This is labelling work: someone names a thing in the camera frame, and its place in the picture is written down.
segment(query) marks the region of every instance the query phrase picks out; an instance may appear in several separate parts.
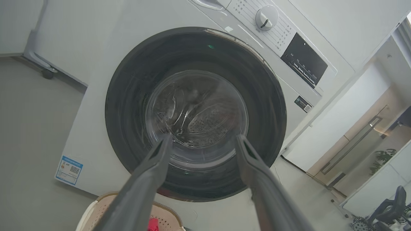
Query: green plant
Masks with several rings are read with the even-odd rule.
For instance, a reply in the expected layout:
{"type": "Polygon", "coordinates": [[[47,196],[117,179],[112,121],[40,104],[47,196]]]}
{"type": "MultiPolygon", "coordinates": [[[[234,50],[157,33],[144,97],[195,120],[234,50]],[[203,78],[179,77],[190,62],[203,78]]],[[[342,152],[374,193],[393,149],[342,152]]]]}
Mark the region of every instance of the green plant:
{"type": "Polygon", "coordinates": [[[375,157],[377,158],[377,160],[374,161],[374,163],[372,163],[371,167],[369,168],[371,170],[371,173],[368,175],[369,176],[374,175],[396,153],[397,153],[397,150],[393,148],[387,148],[384,151],[375,151],[374,154],[376,155],[375,157]]]}

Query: caster wheel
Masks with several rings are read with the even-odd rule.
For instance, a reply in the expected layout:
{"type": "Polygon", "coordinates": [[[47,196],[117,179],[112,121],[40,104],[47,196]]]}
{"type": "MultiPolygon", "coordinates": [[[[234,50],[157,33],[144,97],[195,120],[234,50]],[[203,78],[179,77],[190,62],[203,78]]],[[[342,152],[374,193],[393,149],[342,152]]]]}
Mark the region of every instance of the caster wheel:
{"type": "Polygon", "coordinates": [[[54,75],[53,72],[51,72],[47,69],[42,70],[42,74],[43,74],[43,78],[45,78],[45,79],[52,79],[53,75],[54,75]]]}

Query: control knob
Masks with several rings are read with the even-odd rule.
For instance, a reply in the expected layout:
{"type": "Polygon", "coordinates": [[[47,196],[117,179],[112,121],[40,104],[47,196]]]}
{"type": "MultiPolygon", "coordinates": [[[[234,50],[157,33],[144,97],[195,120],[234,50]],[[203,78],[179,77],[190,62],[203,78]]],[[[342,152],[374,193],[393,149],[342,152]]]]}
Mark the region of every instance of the control knob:
{"type": "Polygon", "coordinates": [[[270,30],[278,22],[278,11],[273,5],[266,5],[256,14],[257,27],[260,30],[270,30]]]}

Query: floor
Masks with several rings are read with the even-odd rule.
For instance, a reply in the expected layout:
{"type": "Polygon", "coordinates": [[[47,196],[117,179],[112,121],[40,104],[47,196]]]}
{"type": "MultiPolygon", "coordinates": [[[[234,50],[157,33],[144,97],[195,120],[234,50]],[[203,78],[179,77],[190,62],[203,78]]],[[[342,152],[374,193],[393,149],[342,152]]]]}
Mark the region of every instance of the floor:
{"type": "MultiPolygon", "coordinates": [[[[96,196],[53,179],[85,87],[51,80],[27,63],[0,59],[0,229],[74,231],[96,196]]],[[[279,158],[275,170],[317,231],[348,231],[334,196],[279,158]]]]}

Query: qr code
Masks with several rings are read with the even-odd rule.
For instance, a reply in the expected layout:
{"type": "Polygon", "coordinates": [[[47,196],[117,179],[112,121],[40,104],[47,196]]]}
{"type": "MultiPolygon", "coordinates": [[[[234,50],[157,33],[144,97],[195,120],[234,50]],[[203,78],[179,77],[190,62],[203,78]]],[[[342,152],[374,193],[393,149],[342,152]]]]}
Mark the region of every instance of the qr code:
{"type": "Polygon", "coordinates": [[[311,106],[307,104],[307,106],[305,106],[304,111],[305,112],[309,112],[311,110],[311,106]]]}
{"type": "Polygon", "coordinates": [[[79,168],[76,168],[76,167],[74,167],[74,166],[72,166],[72,168],[70,169],[70,172],[73,172],[73,173],[75,173],[75,174],[78,174],[79,173],[79,168]]]}

